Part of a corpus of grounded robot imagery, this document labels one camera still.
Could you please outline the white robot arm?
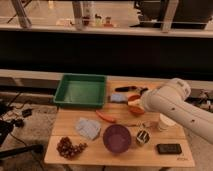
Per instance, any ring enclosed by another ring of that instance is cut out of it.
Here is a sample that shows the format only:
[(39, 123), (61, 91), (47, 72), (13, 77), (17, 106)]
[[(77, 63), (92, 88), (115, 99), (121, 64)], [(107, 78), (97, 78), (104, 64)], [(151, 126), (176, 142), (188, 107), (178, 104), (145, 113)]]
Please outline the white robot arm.
[(213, 113), (187, 103), (190, 94), (191, 88), (186, 81), (173, 78), (146, 90), (131, 104), (145, 112), (163, 114), (213, 144)]

